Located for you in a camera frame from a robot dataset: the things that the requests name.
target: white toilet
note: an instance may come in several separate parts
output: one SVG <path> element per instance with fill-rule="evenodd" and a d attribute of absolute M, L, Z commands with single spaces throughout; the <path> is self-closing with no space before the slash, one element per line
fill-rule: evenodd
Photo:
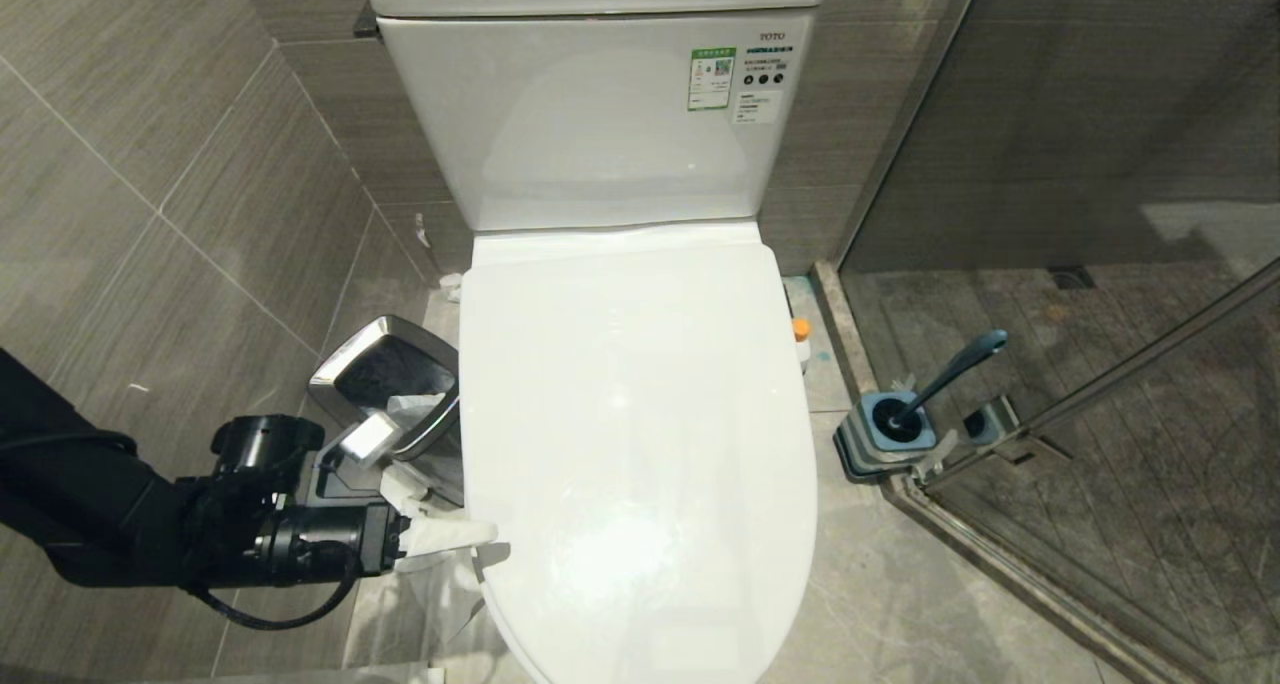
<path fill-rule="evenodd" d="M 758 680 L 817 478 L 754 218 L 819 0 L 370 1 L 476 232 L 466 503 L 508 647 L 548 684 Z"/>

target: toilet bowl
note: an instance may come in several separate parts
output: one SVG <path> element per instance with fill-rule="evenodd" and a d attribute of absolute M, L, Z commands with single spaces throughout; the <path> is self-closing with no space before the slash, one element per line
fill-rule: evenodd
<path fill-rule="evenodd" d="M 479 237 L 461 314 L 481 588 L 543 683 L 750 683 L 817 525 L 790 315 L 754 223 Z"/>

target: blue toilet brush handle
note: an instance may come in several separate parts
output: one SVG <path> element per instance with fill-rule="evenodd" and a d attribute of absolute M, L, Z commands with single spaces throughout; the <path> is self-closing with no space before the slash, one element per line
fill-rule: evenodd
<path fill-rule="evenodd" d="M 978 366 L 983 361 L 987 361 L 992 355 L 1005 348 L 1006 343 L 1009 343 L 1009 332 L 1005 329 L 992 329 L 973 342 L 969 342 L 969 346 L 960 350 L 957 355 L 951 357 L 951 361 L 947 361 L 947 368 L 942 370 L 942 374 L 938 374 L 937 379 L 929 382 L 928 387 L 925 387 L 919 396 L 906 405 L 906 409 L 897 412 L 888 420 L 888 424 L 895 429 L 900 429 L 902 419 L 910 416 L 915 412 L 915 410 L 924 406 L 924 402 L 929 401 L 933 395 L 941 392 L 942 387 L 954 382 L 956 377 L 964 374 L 974 366 Z"/>

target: cable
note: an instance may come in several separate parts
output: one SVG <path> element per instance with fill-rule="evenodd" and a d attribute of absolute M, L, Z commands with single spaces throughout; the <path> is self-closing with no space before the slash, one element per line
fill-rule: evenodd
<path fill-rule="evenodd" d="M 0 455 L 27 447 L 40 447 L 46 444 L 73 444 L 77 442 L 102 442 L 115 444 L 129 456 L 138 456 L 138 444 L 128 434 L 109 432 L 106 429 L 92 429 L 87 432 L 59 432 L 58 434 L 37 434 L 35 437 L 22 437 L 0 442 Z"/>
<path fill-rule="evenodd" d="M 360 553 L 356 552 L 351 546 L 342 542 L 314 542 L 305 544 L 306 551 L 320 551 L 323 548 L 340 550 L 346 557 L 346 569 L 342 573 L 342 580 L 338 583 L 338 588 L 333 590 L 333 594 L 320 605 L 319 608 L 311 614 L 302 615 L 297 619 L 289 619 L 285 621 L 270 621 L 266 619 L 259 619 L 251 614 L 233 608 L 227 602 L 219 599 L 218 597 L 209 593 L 209 588 L 202 584 L 188 584 L 182 589 L 188 594 L 196 597 L 197 599 L 209 605 L 214 611 L 225 616 L 227 619 L 239 624 L 241 626 L 247 626 L 248 629 L 259 629 L 261 631 L 283 631 L 285 629 L 297 629 L 298 626 L 305 626 L 312 621 L 319 620 L 330 611 L 338 608 L 343 598 L 351 593 L 351 589 L 356 585 L 360 579 Z"/>

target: shower floor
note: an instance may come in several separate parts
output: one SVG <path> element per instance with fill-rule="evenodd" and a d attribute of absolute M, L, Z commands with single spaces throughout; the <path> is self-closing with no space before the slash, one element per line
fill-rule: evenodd
<path fill-rule="evenodd" d="M 941 428 L 1007 395 L 1024 418 L 1239 282 L 1216 263 L 845 273 L 881 384 L 934 375 L 1000 327 L 1010 346 L 931 405 Z M 1275 297 L 1047 432 L 1074 460 L 1034 475 L 992 459 L 937 497 L 1101 612 L 1220 680 L 1280 662 L 1280 306 Z"/>

